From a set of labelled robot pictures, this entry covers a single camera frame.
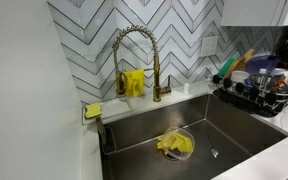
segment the yellow cloth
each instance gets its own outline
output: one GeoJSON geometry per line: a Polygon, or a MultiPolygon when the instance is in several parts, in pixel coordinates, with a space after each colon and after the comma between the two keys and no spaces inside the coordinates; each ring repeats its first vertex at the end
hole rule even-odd
{"type": "Polygon", "coordinates": [[[125,94],[126,96],[134,96],[143,94],[144,70],[134,70],[123,72],[125,75],[125,94]]]}
{"type": "Polygon", "coordinates": [[[101,105],[99,103],[94,103],[85,106],[85,118],[89,119],[95,116],[101,115],[101,105]]]}
{"type": "Polygon", "coordinates": [[[167,148],[173,150],[178,148],[181,152],[192,152],[193,146],[190,138],[183,136],[177,132],[173,132],[166,137],[162,137],[158,139],[157,149],[167,148]]]}

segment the backsplash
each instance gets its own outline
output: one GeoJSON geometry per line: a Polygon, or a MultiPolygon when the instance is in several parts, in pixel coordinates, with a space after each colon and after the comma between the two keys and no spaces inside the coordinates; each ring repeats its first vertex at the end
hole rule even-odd
{"type": "MultiPolygon", "coordinates": [[[[222,27],[222,0],[49,0],[58,35],[83,103],[115,97],[112,44],[131,25],[151,30],[159,48],[160,82],[181,86],[216,74],[236,51],[255,48],[270,54],[277,27],[222,27]],[[218,36],[216,55],[200,57],[202,39],[218,36]]],[[[120,69],[153,66],[150,41],[140,33],[124,37],[120,69]]],[[[152,93],[153,71],[145,72],[144,92],[152,93]]]]}

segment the dish rack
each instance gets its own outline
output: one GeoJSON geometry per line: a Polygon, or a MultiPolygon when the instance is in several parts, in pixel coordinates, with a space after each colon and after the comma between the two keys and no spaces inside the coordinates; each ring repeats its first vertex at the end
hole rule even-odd
{"type": "Polygon", "coordinates": [[[214,84],[217,89],[213,92],[222,101],[232,104],[249,113],[264,117],[274,117],[288,105],[288,93],[277,93],[267,90],[267,82],[262,81],[258,86],[244,85],[243,91],[237,92],[236,83],[227,88],[223,84],[214,84]]]}

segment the sink basin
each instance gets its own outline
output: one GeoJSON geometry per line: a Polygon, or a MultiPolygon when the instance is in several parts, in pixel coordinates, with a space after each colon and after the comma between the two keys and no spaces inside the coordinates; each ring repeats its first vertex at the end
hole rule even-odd
{"type": "Polygon", "coordinates": [[[102,153],[104,180],[211,179],[288,136],[213,95],[204,95],[105,124],[116,151],[102,153]],[[170,126],[191,133],[191,157],[173,161],[157,150],[157,137],[170,126]],[[214,158],[212,142],[219,152],[214,158]]]}

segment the electrical outlet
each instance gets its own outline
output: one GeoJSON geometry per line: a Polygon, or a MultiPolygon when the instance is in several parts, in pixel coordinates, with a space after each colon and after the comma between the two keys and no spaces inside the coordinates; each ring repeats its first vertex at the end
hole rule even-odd
{"type": "Polygon", "coordinates": [[[201,57],[216,54],[218,36],[203,38],[201,57]]]}

